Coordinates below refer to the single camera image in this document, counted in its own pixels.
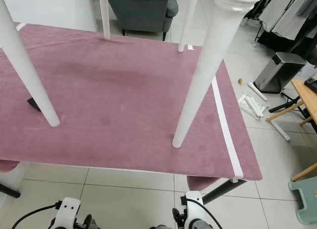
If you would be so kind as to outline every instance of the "table leg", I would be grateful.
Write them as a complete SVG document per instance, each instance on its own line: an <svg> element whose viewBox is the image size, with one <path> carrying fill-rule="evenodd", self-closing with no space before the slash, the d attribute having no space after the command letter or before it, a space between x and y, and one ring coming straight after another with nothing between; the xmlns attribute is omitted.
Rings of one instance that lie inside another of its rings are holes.
<svg viewBox="0 0 317 229"><path fill-rule="evenodd" d="M1 183L0 183L0 192L5 193L13 198L19 198L21 195L19 192L15 191L11 188L8 188Z"/></svg>
<svg viewBox="0 0 317 229"><path fill-rule="evenodd" d="M184 25L183 25L183 30L182 30L182 35L180 38L180 42L178 45L178 51L179 52L183 52L184 48L185 48L185 42L186 42L186 38L188 35L188 31L190 28L190 24L192 23L193 20L193 15L194 15L194 11L196 8L196 4L197 4L197 0L188 0L188 8L186 10L186 16L185 16L185 20L184 20Z"/></svg>
<svg viewBox="0 0 317 229"><path fill-rule="evenodd" d="M231 191L232 189L235 189L236 187L240 186L241 184L244 184L246 181L239 179L236 183L233 183L232 180L228 180L222 185L220 185L218 188L215 188L210 193L206 194L203 197L203 203L204 205L211 202L212 200L222 196L223 194Z"/></svg>
<svg viewBox="0 0 317 229"><path fill-rule="evenodd" d="M302 125L304 125L305 123L307 123L307 122L309 122L309 121L311 121L313 118L312 118L312 116L310 116L309 118L307 118L305 121L302 121L300 124L299 124L299 126L302 126Z"/></svg>
<svg viewBox="0 0 317 229"><path fill-rule="evenodd" d="M283 111L281 111L281 112L275 114L274 116L268 117L268 118L266 119L266 121L267 121L267 122L270 122L271 120L273 120L273 119L275 119L275 118L277 118L277 117L279 117L279 116L281 116L281 115L283 115L283 114L285 114L285 113L288 113L288 112L292 111L293 109L295 109L295 108L297 108L297 107L299 107L300 105L303 105L303 104L304 104L304 102L303 102L303 101L300 101L299 103L294 104L293 106L290 106L290 107L287 108L287 109L284 109Z"/></svg>
<svg viewBox="0 0 317 229"><path fill-rule="evenodd" d="M212 22L208 28L172 142L175 148L182 145L241 20L254 4L241 0L230 0L230 4L228 0L214 0L214 3Z"/></svg>
<svg viewBox="0 0 317 229"><path fill-rule="evenodd" d="M108 0L100 0L101 17L103 20L104 37L110 40L109 5Z"/></svg>
<svg viewBox="0 0 317 229"><path fill-rule="evenodd" d="M0 0L0 46L52 127L60 121L20 39L4 0Z"/></svg>
<svg viewBox="0 0 317 229"><path fill-rule="evenodd" d="M295 182L301 177L304 177L305 175L309 174L310 172L314 171L317 169L317 163L313 164L312 166L308 167L306 170L300 172L299 174L295 175L294 177L291 178L291 181Z"/></svg>

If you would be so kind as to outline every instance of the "black garment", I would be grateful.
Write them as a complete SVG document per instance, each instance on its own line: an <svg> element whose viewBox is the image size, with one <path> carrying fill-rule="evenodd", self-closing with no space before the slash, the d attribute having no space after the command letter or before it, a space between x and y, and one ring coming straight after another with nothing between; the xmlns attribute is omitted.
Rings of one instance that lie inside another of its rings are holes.
<svg viewBox="0 0 317 229"><path fill-rule="evenodd" d="M259 16L265 9L266 5L269 3L270 0L260 0L257 3L254 4L254 8L252 8L245 16L244 18L248 19L255 19L258 20Z"/></svg>

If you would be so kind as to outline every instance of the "white pipe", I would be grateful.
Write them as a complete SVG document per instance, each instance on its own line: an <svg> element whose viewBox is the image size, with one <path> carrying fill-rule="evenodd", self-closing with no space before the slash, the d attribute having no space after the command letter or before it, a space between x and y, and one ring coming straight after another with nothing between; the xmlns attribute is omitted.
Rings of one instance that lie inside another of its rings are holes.
<svg viewBox="0 0 317 229"><path fill-rule="evenodd" d="M103 20L104 37L110 40L109 6L108 0L100 0L101 17Z"/></svg>
<svg viewBox="0 0 317 229"><path fill-rule="evenodd" d="M250 106L250 108L253 110L253 112L255 113L255 115L257 117L261 117L261 114L257 111L256 106L253 104L253 102L251 101L249 96L246 96L246 101L248 103L248 105Z"/></svg>
<svg viewBox="0 0 317 229"><path fill-rule="evenodd" d="M254 97L250 97L251 102L253 103L253 105L256 107L257 113L260 115L260 117L264 117L263 113L261 112L261 110L258 107L258 103L256 102L256 100L254 99Z"/></svg>
<svg viewBox="0 0 317 229"><path fill-rule="evenodd" d="M242 101L244 101L244 99L246 98L247 95L242 94L239 98L238 98L238 103L241 103Z"/></svg>
<svg viewBox="0 0 317 229"><path fill-rule="evenodd" d="M256 92L257 95L259 95L264 101L267 101L267 98L263 95L263 93L261 93L255 86L253 83L248 83L248 86L253 89L254 92Z"/></svg>
<svg viewBox="0 0 317 229"><path fill-rule="evenodd" d="M283 129L279 125L277 125L277 123L274 120L271 120L270 123L272 123L275 129L284 137L286 141L289 141L291 139L291 137L288 134L286 134L286 132L283 131Z"/></svg>
<svg viewBox="0 0 317 229"><path fill-rule="evenodd" d="M252 117L254 117L255 119L259 119L254 112L252 111L251 108L249 108L248 106L244 105L243 103L239 103L239 107L245 111L246 113L250 114Z"/></svg>
<svg viewBox="0 0 317 229"><path fill-rule="evenodd" d="M260 108L260 111L264 113L264 111L269 107L269 104L265 103L264 105L258 105L258 107Z"/></svg>
<svg viewBox="0 0 317 229"><path fill-rule="evenodd" d="M0 46L52 127L60 121L20 39L4 0L0 0Z"/></svg>
<svg viewBox="0 0 317 229"><path fill-rule="evenodd" d="M185 42L186 38L190 29L190 24L192 23L193 20L193 15L195 12L197 0L188 0L188 7L186 10L186 16L184 19L184 25L183 25L183 30L182 30L182 35L180 37L179 45L178 45L178 51L183 52L185 48Z"/></svg>
<svg viewBox="0 0 317 229"><path fill-rule="evenodd" d="M212 22L208 28L172 142L175 148L182 145L241 20L253 8L253 3L250 5L249 2L230 0L230 2L234 1L237 2L239 11L235 9L235 3L232 6L231 3L228 4L228 0L214 0L216 5Z"/></svg>

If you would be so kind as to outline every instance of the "black stand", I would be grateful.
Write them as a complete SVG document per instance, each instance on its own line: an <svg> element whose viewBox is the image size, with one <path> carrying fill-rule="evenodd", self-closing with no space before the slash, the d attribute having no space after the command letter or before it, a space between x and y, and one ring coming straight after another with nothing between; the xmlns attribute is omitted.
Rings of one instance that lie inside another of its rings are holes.
<svg viewBox="0 0 317 229"><path fill-rule="evenodd" d="M298 102L298 101L300 100L300 98L301 98L301 97L298 96L297 98L292 99L291 97L289 97L288 95L286 95L286 94L284 94L284 93L281 93L281 95L287 98L287 102L286 102L285 104L282 104L282 105L277 106L277 107L275 107L275 108L269 109L268 111L269 111L270 113L273 113L273 112L275 112L275 111L277 111L277 110L280 110L280 109L282 109L282 108L287 109L287 108L289 108L290 106L292 106L293 104L297 104L297 102ZM301 109L301 107L298 107L298 110L301 112L301 114L302 114L305 118L308 117L308 116L304 113L304 111Z"/></svg>
<svg viewBox="0 0 317 229"><path fill-rule="evenodd" d="M231 191L232 189L235 189L236 187L240 186L241 184L245 183L245 180L238 179L238 182L233 183L231 180L228 180L227 182L220 185L218 188L215 188L213 191L211 191L209 194L206 194L203 197L203 203L204 205L207 203L210 203L212 200L220 197L221 195Z"/></svg>
<svg viewBox="0 0 317 229"><path fill-rule="evenodd" d="M4 186L1 183L0 183L0 192L5 193L13 198L19 198L21 195L19 192L15 191L11 188L8 188L7 186Z"/></svg>

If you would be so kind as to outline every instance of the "stainless steel trash can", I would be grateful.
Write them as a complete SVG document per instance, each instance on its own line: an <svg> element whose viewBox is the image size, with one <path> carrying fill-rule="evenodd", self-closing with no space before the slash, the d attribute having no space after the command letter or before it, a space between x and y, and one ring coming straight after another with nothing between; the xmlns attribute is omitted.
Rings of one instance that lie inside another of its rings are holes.
<svg viewBox="0 0 317 229"><path fill-rule="evenodd" d="M278 94L306 64L299 55L276 52L254 85L262 93Z"/></svg>

